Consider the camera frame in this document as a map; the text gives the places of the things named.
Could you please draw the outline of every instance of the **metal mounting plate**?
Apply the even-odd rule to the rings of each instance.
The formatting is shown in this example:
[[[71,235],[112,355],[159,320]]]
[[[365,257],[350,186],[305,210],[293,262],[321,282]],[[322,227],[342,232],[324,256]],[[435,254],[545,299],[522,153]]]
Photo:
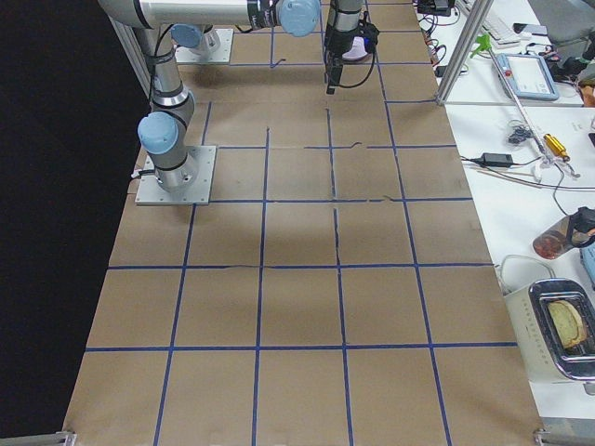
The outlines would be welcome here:
[[[213,184],[216,146],[189,147],[188,154],[198,164],[198,176],[192,184],[183,190],[168,192],[163,190],[157,178],[145,175],[140,179],[136,203],[138,205],[172,205],[172,204],[208,204]],[[153,170],[151,158],[147,156],[144,168]]]
[[[219,37],[221,45],[205,57],[192,53],[183,46],[176,50],[176,61],[179,65],[224,65],[230,63],[231,45],[233,44],[233,29],[214,30]]]

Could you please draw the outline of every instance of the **tablet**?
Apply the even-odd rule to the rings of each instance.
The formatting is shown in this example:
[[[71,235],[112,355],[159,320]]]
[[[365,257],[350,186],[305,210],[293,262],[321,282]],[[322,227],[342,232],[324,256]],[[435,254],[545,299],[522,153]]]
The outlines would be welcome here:
[[[496,61],[504,72],[510,73],[509,84],[519,98],[556,100],[560,97],[541,56],[498,54]]]

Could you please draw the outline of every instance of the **black background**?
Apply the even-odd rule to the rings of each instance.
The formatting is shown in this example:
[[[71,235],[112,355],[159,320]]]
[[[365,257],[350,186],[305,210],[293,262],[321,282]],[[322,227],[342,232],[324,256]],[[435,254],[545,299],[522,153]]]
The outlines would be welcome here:
[[[61,430],[147,101],[93,0],[0,5],[0,438]]]

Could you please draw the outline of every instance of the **table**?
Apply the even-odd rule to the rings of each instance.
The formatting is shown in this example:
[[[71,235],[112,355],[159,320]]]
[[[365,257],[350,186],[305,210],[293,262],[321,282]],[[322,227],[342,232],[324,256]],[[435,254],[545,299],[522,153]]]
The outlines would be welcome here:
[[[539,23],[535,13],[526,1],[495,0],[492,4],[492,10],[510,27],[512,26],[512,23],[515,22]],[[446,54],[441,61],[441,65],[448,64],[466,20],[467,16],[464,13],[461,13],[461,17],[458,21],[456,21],[454,15],[450,18],[438,18],[441,25],[456,21],[456,23],[450,26],[438,26],[436,31],[432,33],[432,37],[438,39],[441,45],[446,45]],[[543,48],[542,45],[549,45],[550,41],[547,37],[532,36],[530,41],[521,41],[517,46],[507,48],[495,47],[494,50],[496,53],[504,52],[519,54],[524,53],[525,47],[530,43],[539,44],[539,46],[535,47],[536,51],[539,51],[539,48]],[[490,59],[485,59],[480,56],[468,59],[467,68],[469,69],[469,72],[459,76],[447,99],[447,103],[491,105],[508,105],[512,103],[512,100],[506,96],[504,89],[500,85],[493,62]],[[548,107],[555,105],[582,107],[582,99],[571,85],[556,83],[556,86],[559,89],[560,98],[553,102],[530,99],[523,99],[522,102],[526,105],[533,106]]]
[[[467,158],[479,157],[483,152],[511,153],[515,163],[526,163],[538,152],[535,143],[525,142],[512,150],[506,142],[509,122],[519,119],[515,107],[478,105],[446,105],[459,153]],[[588,139],[595,109],[569,107],[528,107],[527,112],[538,130],[556,136],[567,148],[571,165],[581,178],[565,179],[564,186],[595,186],[595,147]],[[529,167],[521,169],[530,173]],[[562,217],[552,199],[552,191],[523,186],[499,177],[488,176],[467,167],[466,177],[482,223],[490,256],[495,264],[509,254],[539,258],[531,242],[543,230]],[[531,177],[520,177],[531,180]],[[560,173],[555,168],[543,171],[543,183],[557,184]],[[558,191],[563,208],[573,213],[579,206],[595,207],[591,192]],[[595,293],[587,273],[579,262],[578,250],[547,261],[558,277],[580,283],[595,305]],[[525,283],[538,279],[525,276]],[[595,398],[588,396],[580,383],[531,383],[535,403],[542,418],[592,419]]]

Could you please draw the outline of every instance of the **power adapter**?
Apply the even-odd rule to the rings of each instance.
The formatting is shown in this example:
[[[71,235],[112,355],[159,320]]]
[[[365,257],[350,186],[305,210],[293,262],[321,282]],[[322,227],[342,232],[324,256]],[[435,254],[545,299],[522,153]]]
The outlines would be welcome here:
[[[512,155],[507,153],[484,153],[480,158],[473,158],[472,161],[481,167],[511,167],[515,165]]]

